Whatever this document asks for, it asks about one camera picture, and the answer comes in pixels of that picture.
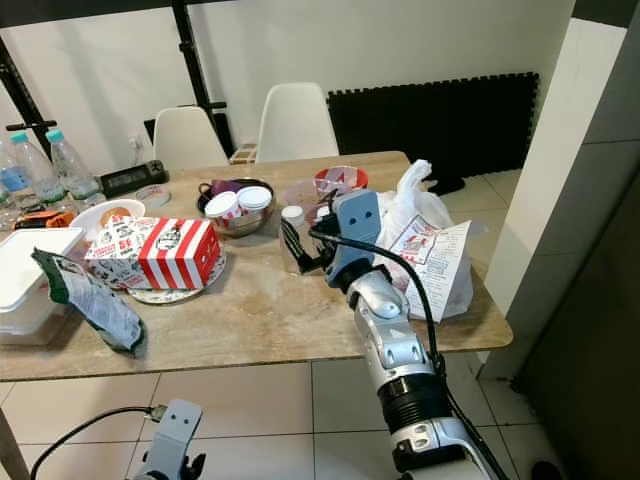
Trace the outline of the white plastic bag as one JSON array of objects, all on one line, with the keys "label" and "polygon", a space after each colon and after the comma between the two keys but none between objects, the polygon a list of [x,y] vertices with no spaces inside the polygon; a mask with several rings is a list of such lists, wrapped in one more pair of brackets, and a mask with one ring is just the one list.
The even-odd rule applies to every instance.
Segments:
[{"label": "white plastic bag", "polygon": [[397,187],[378,193],[381,230],[378,243],[389,244],[412,223],[421,218],[433,229],[451,228],[454,221],[438,195],[420,188],[433,173],[426,160],[412,161],[410,168],[398,180]]}]

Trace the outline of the white plastic lidded container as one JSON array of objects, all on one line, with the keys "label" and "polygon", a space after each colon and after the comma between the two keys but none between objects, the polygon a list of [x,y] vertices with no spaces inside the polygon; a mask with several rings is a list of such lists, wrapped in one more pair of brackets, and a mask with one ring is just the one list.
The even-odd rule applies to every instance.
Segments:
[{"label": "white plastic lidded container", "polygon": [[0,344],[45,346],[59,332],[67,310],[51,300],[49,279],[32,253],[67,256],[82,238],[81,228],[22,229],[0,244]]}]

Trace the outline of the black bowl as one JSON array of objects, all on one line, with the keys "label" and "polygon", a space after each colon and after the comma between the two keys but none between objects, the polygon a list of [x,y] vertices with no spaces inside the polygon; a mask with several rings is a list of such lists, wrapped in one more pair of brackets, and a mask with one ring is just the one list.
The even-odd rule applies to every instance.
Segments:
[{"label": "black bowl", "polygon": [[[246,186],[268,187],[270,191],[273,192],[273,204],[274,204],[274,200],[275,200],[274,189],[271,188],[270,184],[266,183],[265,180],[251,178],[251,177],[233,178],[230,180],[237,180],[237,182],[244,184],[244,187]],[[200,198],[197,198],[196,206],[198,207],[198,210],[201,211],[202,215],[204,215],[204,207],[207,201],[200,200]],[[241,238],[244,236],[248,236],[248,234],[255,233],[256,230],[259,230],[262,227],[262,225],[265,224],[265,221],[270,218],[271,212],[273,212],[273,204],[271,204],[271,206],[268,207],[268,209],[264,209],[259,212],[251,212],[251,214],[248,214],[248,215],[243,215],[242,218],[239,219],[237,223],[233,225],[233,228],[230,228],[228,230],[223,230],[218,227],[215,227],[215,228],[218,229],[219,236],[223,238]]]}]

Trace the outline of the black digital clock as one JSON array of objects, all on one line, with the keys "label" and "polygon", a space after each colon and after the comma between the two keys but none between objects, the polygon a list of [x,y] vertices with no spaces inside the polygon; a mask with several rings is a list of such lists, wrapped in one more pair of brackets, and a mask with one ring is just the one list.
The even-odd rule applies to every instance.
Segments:
[{"label": "black digital clock", "polygon": [[118,197],[147,186],[169,182],[169,172],[160,161],[148,161],[100,175],[99,183],[106,197]]}]

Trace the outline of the purple cup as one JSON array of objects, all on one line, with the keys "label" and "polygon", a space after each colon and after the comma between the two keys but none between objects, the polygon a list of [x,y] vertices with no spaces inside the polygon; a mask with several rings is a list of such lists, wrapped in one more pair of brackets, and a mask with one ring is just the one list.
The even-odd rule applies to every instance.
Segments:
[{"label": "purple cup", "polygon": [[207,201],[220,195],[220,193],[238,192],[243,187],[244,184],[237,182],[237,180],[214,179],[210,180],[210,182],[201,183],[197,187],[198,198]]}]

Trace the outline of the teal cap water bottle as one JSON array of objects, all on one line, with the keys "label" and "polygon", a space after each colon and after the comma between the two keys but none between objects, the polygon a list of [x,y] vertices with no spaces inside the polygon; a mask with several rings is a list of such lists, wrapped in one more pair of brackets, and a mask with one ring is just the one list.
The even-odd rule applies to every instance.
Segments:
[{"label": "teal cap water bottle", "polygon": [[76,150],[58,128],[45,133],[50,143],[52,164],[58,169],[61,183],[81,209],[91,209],[108,200],[102,192],[99,179],[84,164],[81,154]]},{"label": "teal cap water bottle", "polygon": [[10,132],[9,141],[15,163],[26,170],[26,211],[68,211],[64,202],[67,192],[40,147],[32,145],[26,131]]}]

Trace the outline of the green white snack bag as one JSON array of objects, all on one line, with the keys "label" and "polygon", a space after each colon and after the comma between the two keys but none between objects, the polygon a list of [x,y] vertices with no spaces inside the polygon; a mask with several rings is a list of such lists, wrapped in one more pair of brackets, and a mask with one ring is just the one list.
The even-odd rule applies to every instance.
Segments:
[{"label": "green white snack bag", "polygon": [[33,248],[31,257],[44,271],[52,302],[76,308],[113,351],[137,355],[146,337],[145,325],[104,280],[59,253]]}]

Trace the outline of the blue label water bottle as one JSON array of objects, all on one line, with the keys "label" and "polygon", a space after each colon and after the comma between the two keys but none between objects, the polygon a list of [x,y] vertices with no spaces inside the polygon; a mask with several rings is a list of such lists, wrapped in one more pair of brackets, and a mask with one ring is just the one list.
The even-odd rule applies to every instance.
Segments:
[{"label": "blue label water bottle", "polygon": [[14,230],[14,225],[26,211],[26,170],[15,163],[12,152],[0,146],[0,229]]}]

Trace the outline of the red white striped food box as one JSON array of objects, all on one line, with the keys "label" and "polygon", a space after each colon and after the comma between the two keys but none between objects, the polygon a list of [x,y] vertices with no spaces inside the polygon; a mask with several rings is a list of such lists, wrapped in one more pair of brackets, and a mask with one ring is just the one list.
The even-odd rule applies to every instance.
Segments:
[{"label": "red white striped food box", "polygon": [[114,218],[84,253],[114,289],[191,291],[210,283],[221,247],[214,224],[191,218]]}]

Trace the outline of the black metal rack frame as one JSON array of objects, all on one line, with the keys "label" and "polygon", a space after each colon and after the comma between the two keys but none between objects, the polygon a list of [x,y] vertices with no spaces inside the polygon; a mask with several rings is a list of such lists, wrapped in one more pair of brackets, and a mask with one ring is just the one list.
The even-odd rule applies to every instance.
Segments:
[{"label": "black metal rack frame", "polygon": [[[195,96],[195,104],[192,104],[192,108],[198,108],[201,113],[206,115],[207,123],[211,125],[221,151],[224,154],[232,155],[236,151],[236,145],[234,145],[232,134],[230,134],[228,116],[224,113],[224,110],[227,109],[227,102],[212,100],[204,74],[204,65],[198,55],[195,31],[193,31],[191,18],[189,18],[188,0],[170,0],[170,6],[172,6],[179,37],[178,50],[186,63],[189,83],[191,83],[193,96]],[[4,44],[0,44],[0,81],[10,100],[15,102],[15,109],[20,116],[19,123],[6,125],[6,129],[8,131],[35,129],[40,134],[38,142],[45,147],[46,151],[49,151],[49,142],[45,140],[44,133],[55,127],[56,122],[46,120],[41,115],[31,91],[28,90],[27,84],[20,77],[17,64],[14,63],[12,55],[6,50]]]}]

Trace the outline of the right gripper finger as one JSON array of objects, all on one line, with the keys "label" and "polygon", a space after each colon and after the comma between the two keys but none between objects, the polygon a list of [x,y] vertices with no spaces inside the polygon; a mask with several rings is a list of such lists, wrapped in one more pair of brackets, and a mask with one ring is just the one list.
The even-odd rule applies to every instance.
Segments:
[{"label": "right gripper finger", "polygon": [[285,268],[294,274],[310,274],[325,269],[320,244],[311,237],[311,221],[305,218],[280,220],[280,241]]}]

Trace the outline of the white bowl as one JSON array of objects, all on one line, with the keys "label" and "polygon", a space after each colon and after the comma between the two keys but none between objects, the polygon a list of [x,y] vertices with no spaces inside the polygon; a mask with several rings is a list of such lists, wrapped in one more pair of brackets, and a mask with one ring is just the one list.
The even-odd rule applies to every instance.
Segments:
[{"label": "white bowl", "polygon": [[70,223],[70,228],[82,229],[83,241],[92,243],[102,228],[108,227],[113,218],[142,218],[146,206],[134,198],[115,198],[88,207]]}]

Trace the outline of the red bowl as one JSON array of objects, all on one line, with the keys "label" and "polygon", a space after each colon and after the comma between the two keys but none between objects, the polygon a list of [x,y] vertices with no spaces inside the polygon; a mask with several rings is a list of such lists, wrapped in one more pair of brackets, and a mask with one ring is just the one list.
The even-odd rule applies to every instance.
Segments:
[{"label": "red bowl", "polygon": [[346,195],[353,189],[369,187],[369,174],[356,166],[329,166],[316,173],[314,186],[320,197]]}]

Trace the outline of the white plastic chair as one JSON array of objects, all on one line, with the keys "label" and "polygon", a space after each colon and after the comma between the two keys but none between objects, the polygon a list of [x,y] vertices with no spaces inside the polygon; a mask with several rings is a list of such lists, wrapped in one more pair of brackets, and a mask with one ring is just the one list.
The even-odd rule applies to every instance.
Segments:
[{"label": "white plastic chair", "polygon": [[319,84],[275,84],[266,96],[256,163],[282,163],[340,154],[326,95]]},{"label": "white plastic chair", "polygon": [[156,115],[154,159],[168,170],[229,164],[209,113],[198,106],[168,108]]}]

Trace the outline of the orange black device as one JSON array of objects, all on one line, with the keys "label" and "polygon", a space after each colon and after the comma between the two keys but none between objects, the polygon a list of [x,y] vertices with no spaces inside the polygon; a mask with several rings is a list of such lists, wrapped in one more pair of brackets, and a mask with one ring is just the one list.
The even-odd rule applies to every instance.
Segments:
[{"label": "orange black device", "polygon": [[14,221],[15,230],[22,229],[46,229],[46,228],[67,228],[76,219],[73,212],[58,210],[35,210],[23,212]]}]

